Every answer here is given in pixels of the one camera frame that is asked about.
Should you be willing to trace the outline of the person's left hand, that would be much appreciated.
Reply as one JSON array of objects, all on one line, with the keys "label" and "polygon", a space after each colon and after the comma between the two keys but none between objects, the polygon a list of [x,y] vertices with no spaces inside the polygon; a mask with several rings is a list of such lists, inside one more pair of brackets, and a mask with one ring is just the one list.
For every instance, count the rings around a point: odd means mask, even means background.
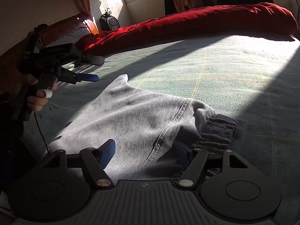
[{"label": "person's left hand", "polygon": [[[38,80],[32,75],[27,75],[27,83],[28,85],[35,85]],[[43,89],[37,90],[34,95],[27,98],[27,106],[33,111],[41,111],[46,104],[48,104],[48,99]]]}]

